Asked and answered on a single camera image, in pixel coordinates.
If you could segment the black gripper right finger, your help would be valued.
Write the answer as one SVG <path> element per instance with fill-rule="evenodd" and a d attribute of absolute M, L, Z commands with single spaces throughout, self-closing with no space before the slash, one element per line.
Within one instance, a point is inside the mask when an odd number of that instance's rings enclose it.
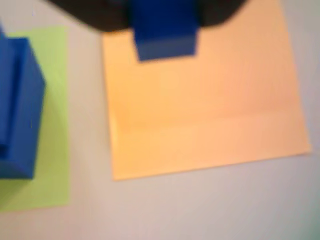
<path fill-rule="evenodd" d="M 227 22 L 246 2 L 246 0 L 197 0 L 200 26 L 218 26 Z"/>

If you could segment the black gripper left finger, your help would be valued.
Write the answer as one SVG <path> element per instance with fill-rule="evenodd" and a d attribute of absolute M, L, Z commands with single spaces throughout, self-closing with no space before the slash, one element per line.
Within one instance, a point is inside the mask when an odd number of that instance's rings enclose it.
<path fill-rule="evenodd" d="M 49 0 L 48 2 L 102 32 L 111 33 L 130 27 L 128 0 Z"/>

